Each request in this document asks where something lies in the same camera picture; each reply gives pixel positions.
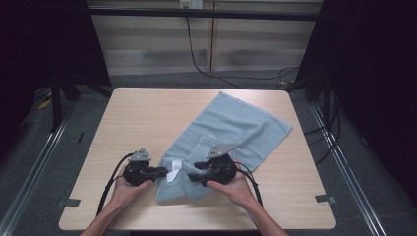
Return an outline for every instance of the gray floor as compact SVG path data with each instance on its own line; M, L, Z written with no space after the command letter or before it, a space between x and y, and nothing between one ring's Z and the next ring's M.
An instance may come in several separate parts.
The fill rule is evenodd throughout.
M276 71L220 73L222 76L245 76L269 78ZM294 79L295 73L283 78L285 82ZM275 89L277 80L228 79L243 89ZM198 73L179 73L151 76L113 77L113 87L161 87L161 88L221 88L236 89L223 80L207 78ZM30 200L16 224L13 235L78 235L80 232L64 232L58 221L62 209L56 207L59 200L69 197L78 173L83 165L89 146L94 137L108 98L88 88L81 88L82 97L75 103L74 110L62 137L54 149L40 180L36 183ZM290 94L304 132L318 128L306 101L303 90ZM51 107L38 110L41 100L33 106L21 130L7 162L0 167L0 217L3 218L20 187L36 162L51 128ZM71 102L64 102L70 107ZM339 145L349 161L365 195L374 207L387 235L417 235L417 210L401 191L395 180L381 166L378 156L371 148L363 146L361 133L340 109L341 135ZM306 135L315 160L328 151L321 132ZM340 170L330 154L318 165L324 187L330 196L337 199L331 205L337 225L332 230L288 230L290 235L372 235L362 213L357 207ZM160 232L143 232L138 235L160 235ZM129 232L111 232L109 235L129 235Z

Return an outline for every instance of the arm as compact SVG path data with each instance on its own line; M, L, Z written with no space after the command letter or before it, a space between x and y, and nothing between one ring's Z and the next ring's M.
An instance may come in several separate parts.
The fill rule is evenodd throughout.
M227 185L208 181L208 186L223 193L233 204L248 212L261 235L288 235L258 203L242 173L237 172L235 178Z
M124 168L120 171L119 176L123 174L123 171ZM117 178L110 202L81 235L104 235L117 215L152 183L151 180L147 180L140 186L134 187L127 183L125 178Z

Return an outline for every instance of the electrical outlet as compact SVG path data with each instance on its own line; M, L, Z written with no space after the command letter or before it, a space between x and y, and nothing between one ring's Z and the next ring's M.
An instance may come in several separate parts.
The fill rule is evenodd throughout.
M180 0L180 9L191 9L191 0Z
M203 0L191 0L192 9L203 9Z

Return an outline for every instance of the towel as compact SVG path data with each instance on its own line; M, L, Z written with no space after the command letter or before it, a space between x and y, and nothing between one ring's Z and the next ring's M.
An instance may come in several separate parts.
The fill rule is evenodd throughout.
M188 174L205 172L194 163L207 161L212 145L240 143L229 155L253 171L291 129L291 125L263 109L221 92L162 157L158 165L168 171L173 170L173 161L181 161L182 168L172 182L159 179L156 200L163 203L187 196L199 201L211 193L212 188L190 181Z

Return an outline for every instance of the wooden table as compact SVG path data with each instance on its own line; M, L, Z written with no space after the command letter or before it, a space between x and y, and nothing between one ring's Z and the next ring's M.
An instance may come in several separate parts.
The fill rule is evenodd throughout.
M311 157L295 110L284 91L222 89L293 126L290 134L254 174L269 214L285 229L330 229L335 219L328 202L315 196L325 190ZM89 149L71 199L59 225L85 229L116 164L127 153L145 148L157 166L165 151L215 98L220 89L118 88L113 92ZM159 205L157 186L148 188L121 214L116 230L245 230L256 229L251 218L220 193L200 202L180 199Z

